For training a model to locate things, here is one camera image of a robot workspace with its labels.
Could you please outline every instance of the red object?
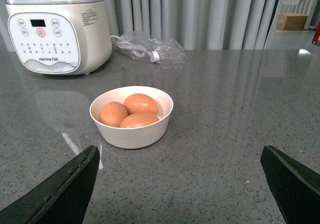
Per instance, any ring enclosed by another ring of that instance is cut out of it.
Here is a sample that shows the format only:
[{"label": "red object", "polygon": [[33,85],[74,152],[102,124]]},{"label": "red object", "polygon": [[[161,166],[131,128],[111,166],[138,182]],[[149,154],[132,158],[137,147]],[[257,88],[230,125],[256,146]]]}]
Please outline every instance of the red object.
[{"label": "red object", "polygon": [[315,30],[315,33],[314,33],[314,36],[313,36],[313,39],[312,39],[312,44],[317,45],[317,43],[319,41],[319,37],[320,37],[320,22],[318,24],[318,27]]},{"label": "red object", "polygon": [[37,33],[37,35],[38,35],[39,37],[41,37],[41,38],[44,38],[45,35],[46,35],[45,30],[43,30],[42,28],[38,28],[38,29],[36,30],[36,33]]}]

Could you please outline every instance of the red button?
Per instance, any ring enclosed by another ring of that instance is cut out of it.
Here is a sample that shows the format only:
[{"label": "red button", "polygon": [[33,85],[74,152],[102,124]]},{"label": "red button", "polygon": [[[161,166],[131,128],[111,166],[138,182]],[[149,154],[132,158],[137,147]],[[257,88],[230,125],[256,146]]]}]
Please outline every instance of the red button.
[{"label": "red button", "polygon": [[46,35],[45,30],[43,30],[42,28],[38,28],[38,29],[36,30],[36,33],[37,33],[38,36],[41,37],[41,38],[44,38],[45,35]]}]

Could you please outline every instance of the sticker label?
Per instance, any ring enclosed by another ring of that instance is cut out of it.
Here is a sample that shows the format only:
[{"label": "sticker label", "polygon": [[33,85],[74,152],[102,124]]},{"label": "sticker label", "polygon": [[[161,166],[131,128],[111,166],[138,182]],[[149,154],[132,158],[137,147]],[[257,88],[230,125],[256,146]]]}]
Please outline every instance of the sticker label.
[{"label": "sticker label", "polygon": [[86,12],[81,13],[83,26],[90,26],[95,24],[97,20],[97,12],[93,9],[87,9]]}]

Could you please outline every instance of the clear plastic bag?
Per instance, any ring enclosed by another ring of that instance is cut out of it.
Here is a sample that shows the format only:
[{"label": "clear plastic bag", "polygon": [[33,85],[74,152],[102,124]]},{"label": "clear plastic bag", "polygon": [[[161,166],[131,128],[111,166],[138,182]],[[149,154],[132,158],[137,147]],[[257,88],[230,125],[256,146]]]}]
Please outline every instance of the clear plastic bag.
[{"label": "clear plastic bag", "polygon": [[173,38],[155,39],[143,32],[111,36],[112,49],[129,55],[132,59],[154,64],[184,64],[187,54]]}]

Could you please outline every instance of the cardboard box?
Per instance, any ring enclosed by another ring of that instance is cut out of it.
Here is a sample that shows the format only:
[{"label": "cardboard box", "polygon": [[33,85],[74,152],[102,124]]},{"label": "cardboard box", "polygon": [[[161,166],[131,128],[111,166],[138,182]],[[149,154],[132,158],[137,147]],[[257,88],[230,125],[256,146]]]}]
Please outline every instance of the cardboard box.
[{"label": "cardboard box", "polygon": [[276,28],[282,30],[298,31],[303,30],[308,15],[299,13],[281,13],[278,17]]}]

